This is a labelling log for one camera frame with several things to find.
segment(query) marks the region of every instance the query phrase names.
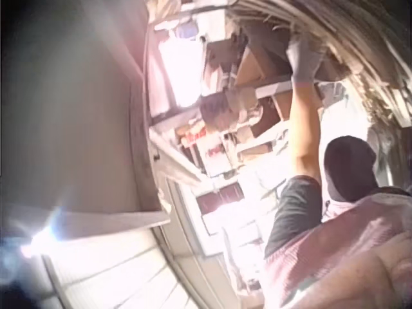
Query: light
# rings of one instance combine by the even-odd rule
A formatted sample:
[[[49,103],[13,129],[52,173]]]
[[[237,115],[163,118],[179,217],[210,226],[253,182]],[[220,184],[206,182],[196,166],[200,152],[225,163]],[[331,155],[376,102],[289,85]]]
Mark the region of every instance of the light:
[[[159,50],[178,105],[192,105],[201,94],[203,45],[198,41],[169,39],[159,45]]]
[[[241,229],[256,218],[255,209],[251,205],[256,203],[240,200],[222,205],[214,212],[204,215],[203,222],[211,234],[218,233],[222,227]]]
[[[41,254],[50,254],[55,250],[57,240],[53,235],[52,229],[46,227],[44,230],[38,232],[32,238],[32,242],[29,245],[23,245],[20,247],[21,253],[25,258],[32,258]]]

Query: white wall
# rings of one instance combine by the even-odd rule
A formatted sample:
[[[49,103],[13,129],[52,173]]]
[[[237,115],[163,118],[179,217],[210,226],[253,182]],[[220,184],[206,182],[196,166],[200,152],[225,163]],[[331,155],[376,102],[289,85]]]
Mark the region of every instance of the white wall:
[[[131,82],[81,6],[39,7],[27,9],[33,14],[14,33],[4,61],[3,202],[134,212],[140,203],[130,151]]]
[[[43,308],[197,308],[148,229],[62,242],[43,259],[25,273]]]

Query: window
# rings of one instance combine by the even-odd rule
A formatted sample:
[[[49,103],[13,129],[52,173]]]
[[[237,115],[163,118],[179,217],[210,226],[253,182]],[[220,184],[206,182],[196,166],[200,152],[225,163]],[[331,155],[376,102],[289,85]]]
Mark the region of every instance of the window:
[[[191,191],[190,187],[185,185],[178,185],[178,187],[189,219],[206,256],[223,252],[222,226],[228,227],[231,234],[236,236],[231,239],[235,247],[261,239],[261,233],[255,221],[259,212],[256,211],[253,201],[243,198],[243,191],[241,194],[237,191],[240,189],[238,183],[221,189],[223,194],[220,192],[219,198],[217,198],[218,193],[214,195],[209,193],[210,195],[206,198],[204,196],[207,194],[203,194],[200,196],[203,205],[198,203],[199,197]],[[206,207],[205,200],[212,201],[213,206]]]
[[[159,50],[178,105],[192,105],[201,94],[202,43],[172,38],[161,43]]]

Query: wall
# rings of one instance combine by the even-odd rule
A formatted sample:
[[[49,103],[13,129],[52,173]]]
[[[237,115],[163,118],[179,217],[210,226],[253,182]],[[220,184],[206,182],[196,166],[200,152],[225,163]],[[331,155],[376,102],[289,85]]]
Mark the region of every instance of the wall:
[[[147,213],[161,206],[140,129],[143,76],[136,75],[144,67],[144,2],[21,0],[15,8],[8,2],[4,230],[34,235],[52,224],[73,239],[161,221]]]
[[[56,244],[22,272],[47,309],[197,308],[149,229]]]

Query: hand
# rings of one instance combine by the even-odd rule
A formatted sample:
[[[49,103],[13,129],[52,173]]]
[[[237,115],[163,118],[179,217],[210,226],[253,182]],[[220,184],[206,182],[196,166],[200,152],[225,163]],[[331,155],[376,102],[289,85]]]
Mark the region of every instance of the hand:
[[[310,82],[321,65],[326,46],[312,34],[294,34],[286,51],[293,70],[292,82]]]

